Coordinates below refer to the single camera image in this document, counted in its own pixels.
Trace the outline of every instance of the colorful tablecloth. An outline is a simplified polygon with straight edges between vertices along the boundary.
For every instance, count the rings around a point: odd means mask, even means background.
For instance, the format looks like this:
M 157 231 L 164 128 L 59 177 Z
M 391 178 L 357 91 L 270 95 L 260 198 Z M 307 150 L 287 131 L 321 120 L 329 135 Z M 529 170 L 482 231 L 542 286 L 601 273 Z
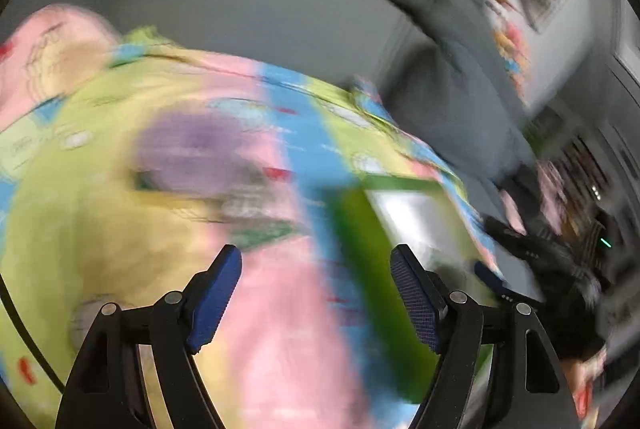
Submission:
M 436 178 L 497 268 L 460 181 L 394 125 L 370 84 L 354 80 L 346 91 L 187 50 L 148 29 L 121 40 L 70 7 L 34 14 L 1 54 L 0 272 L 61 379 L 72 340 L 99 305 L 154 303 L 234 243 L 242 277 L 196 359 L 229 429 L 391 429 L 411 420 L 416 406 L 394 392 L 340 256 L 327 190 L 372 172 Z M 234 220 L 211 200 L 140 186 L 136 138 L 169 108 L 221 112 L 241 125 L 238 154 L 262 185 L 234 204 Z M 60 394 L 4 309 L 0 334 L 3 379 L 38 427 L 53 427 Z M 170 427 L 149 364 L 154 415 Z

